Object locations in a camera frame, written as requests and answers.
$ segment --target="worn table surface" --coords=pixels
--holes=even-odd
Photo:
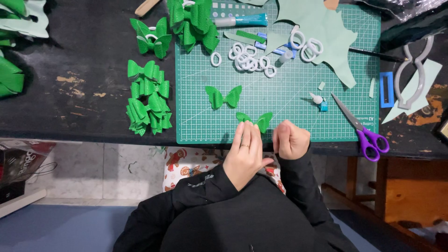
[[[174,40],[164,60],[152,53],[138,52],[135,31],[129,18],[143,0],[49,0],[50,39],[34,43],[18,41],[5,57],[26,74],[23,94],[0,100],[0,137],[57,139],[106,143],[173,146],[176,143],[176,116],[173,128],[163,134],[143,137],[128,130],[125,114],[130,97],[127,61],[139,65],[156,60],[165,79],[170,81],[168,105],[174,110]],[[143,19],[148,25],[167,16],[166,2],[158,3]],[[448,35],[437,35],[430,59],[446,65]],[[418,55],[424,42],[412,44]],[[395,55],[403,55],[396,50]],[[381,62],[381,71],[395,71],[398,64]],[[407,67],[402,85],[415,69]],[[430,106],[380,125],[379,132],[389,138],[390,156],[447,158],[448,146],[436,130],[447,119],[448,72],[443,67],[428,94]],[[389,109],[380,110],[385,118]],[[200,145],[201,148],[229,148],[229,145]],[[358,155],[357,142],[312,143],[317,154]],[[272,144],[265,146],[272,149]]]

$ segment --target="person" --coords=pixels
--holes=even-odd
[[[285,120],[272,141],[286,196],[257,173],[273,159],[258,126],[241,122],[223,164],[142,201],[113,251],[358,251],[323,203],[310,133]]]

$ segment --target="scissor blade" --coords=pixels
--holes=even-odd
[[[335,99],[336,103],[338,104],[339,108],[342,110],[342,112],[344,112],[345,116],[347,117],[347,119],[353,124],[353,126],[358,129],[361,130],[363,129],[363,126],[361,125],[361,123],[358,121],[358,119],[356,119],[356,117],[350,112],[350,110],[342,103],[341,100],[339,100],[335,94],[332,93],[333,99]]]

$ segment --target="purple scissors handle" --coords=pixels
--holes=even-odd
[[[382,135],[373,133],[372,131],[366,129],[365,127],[362,128],[362,131],[356,130],[356,133],[358,134],[362,153],[364,154],[364,157],[367,160],[370,160],[372,162],[377,162],[379,160],[380,152],[386,153],[389,151],[389,143],[388,143],[387,139],[385,137],[383,137]],[[384,142],[384,144],[385,144],[384,148],[380,148],[378,146],[378,143],[377,143],[378,139],[381,139]],[[371,157],[367,156],[366,150],[368,148],[371,148],[373,150],[373,152],[375,152],[375,157],[371,158]]]

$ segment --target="cutting mat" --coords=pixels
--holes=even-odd
[[[353,47],[377,50],[380,35],[380,16],[355,5],[340,4],[345,27],[358,33]],[[379,59],[349,52],[349,65],[357,85],[346,88],[325,64],[305,63],[299,58],[278,67],[277,75],[271,79],[262,72],[238,72],[227,54],[235,41],[223,37],[224,31],[236,33],[244,30],[256,34],[268,29],[278,34],[289,34],[292,25],[278,22],[277,4],[270,0],[262,8],[232,0],[213,1],[211,16],[228,17],[268,13],[268,27],[218,28],[221,42],[215,52],[222,56],[222,64],[213,67],[210,56],[202,45],[197,44],[190,54],[176,43],[176,118],[177,142],[187,143],[231,143],[238,124],[236,112],[249,115],[252,120],[266,112],[273,112],[271,124],[263,142],[271,142],[272,130],[285,119],[307,129],[313,142],[357,141],[354,128],[347,121],[331,97],[334,92],[358,117],[365,127],[378,132],[379,84],[375,85],[375,96],[369,98],[370,81],[378,80]],[[259,50],[256,58],[263,51]],[[271,64],[280,57],[269,54]],[[323,91],[317,89],[320,82],[326,83]],[[224,104],[213,110],[204,86],[214,86],[226,95],[235,86],[242,85],[240,102],[236,109]],[[319,112],[310,99],[309,92],[321,95],[328,101],[328,112]]]

